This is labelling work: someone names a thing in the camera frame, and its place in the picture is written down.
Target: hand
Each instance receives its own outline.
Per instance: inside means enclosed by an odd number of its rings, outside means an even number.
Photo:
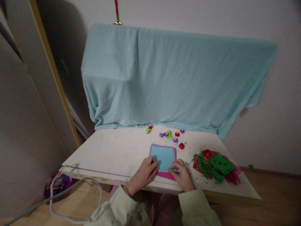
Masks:
[[[137,172],[125,185],[125,188],[131,196],[134,196],[136,192],[153,181],[158,171],[158,162],[153,156],[144,159]]]
[[[180,169],[181,172],[176,173],[172,169],[177,167]],[[189,169],[185,166],[185,164],[181,160],[176,160],[173,162],[170,169],[168,169],[168,172],[176,179],[181,189],[183,189],[184,192],[193,191],[195,190],[194,183],[192,181]]]

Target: finger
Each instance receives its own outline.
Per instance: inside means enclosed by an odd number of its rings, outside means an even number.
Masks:
[[[179,163],[179,164],[181,164],[181,165],[185,165],[185,164],[183,163],[183,161],[180,160],[180,159],[177,159],[176,162]]]
[[[149,177],[149,183],[153,181],[153,179],[155,178],[157,172],[159,171],[159,168],[156,168],[150,175]]]
[[[158,162],[154,162],[153,164],[151,164],[150,169],[151,169],[151,171],[153,171],[154,168],[157,168],[157,167],[158,167]]]
[[[181,171],[184,170],[185,166],[184,165],[181,165],[179,164],[178,162],[173,162],[172,166],[170,167],[171,169],[175,168],[175,167],[178,167]]]
[[[178,174],[173,171],[172,169],[167,169],[167,171],[170,173],[170,175],[172,175],[176,180],[178,179]]]
[[[157,161],[153,156],[150,156],[150,157],[146,158],[145,160],[149,164],[151,164],[151,162],[156,162]]]

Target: white table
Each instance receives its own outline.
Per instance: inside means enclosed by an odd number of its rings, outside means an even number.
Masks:
[[[118,128],[97,130],[81,147],[79,147],[64,163],[65,174],[80,179],[85,176],[92,177],[100,183],[121,185],[125,184],[139,168],[142,160],[149,155],[150,144],[160,144],[176,147],[177,159],[190,163],[188,166],[192,173],[193,181],[197,188],[203,189],[207,197],[214,198],[214,202],[220,202],[219,198],[228,201],[241,200],[256,203],[261,200],[244,173],[239,175],[241,184],[238,186],[228,183],[215,184],[213,180],[207,180],[202,174],[193,169],[191,162],[194,154],[201,150],[209,149],[219,151],[227,156],[231,162],[237,165],[222,141],[216,134],[208,132],[180,133],[179,142],[176,144],[166,137],[159,137],[168,129],[175,132],[179,130],[154,126],[151,133],[145,133],[146,128]],[[181,150],[178,145],[187,142]],[[156,176],[145,190],[178,194],[181,188],[177,182]]]

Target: person's left hand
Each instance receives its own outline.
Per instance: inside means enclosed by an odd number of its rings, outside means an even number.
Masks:
[[[153,181],[159,171],[158,162],[153,156],[145,158],[134,176],[125,185],[131,196]]]

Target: pink pants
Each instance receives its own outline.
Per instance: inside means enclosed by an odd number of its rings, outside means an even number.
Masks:
[[[113,186],[109,199],[117,191],[118,186]],[[153,226],[168,225],[169,221],[179,206],[179,199],[177,196],[153,193],[152,197],[152,207],[150,213],[150,221]]]

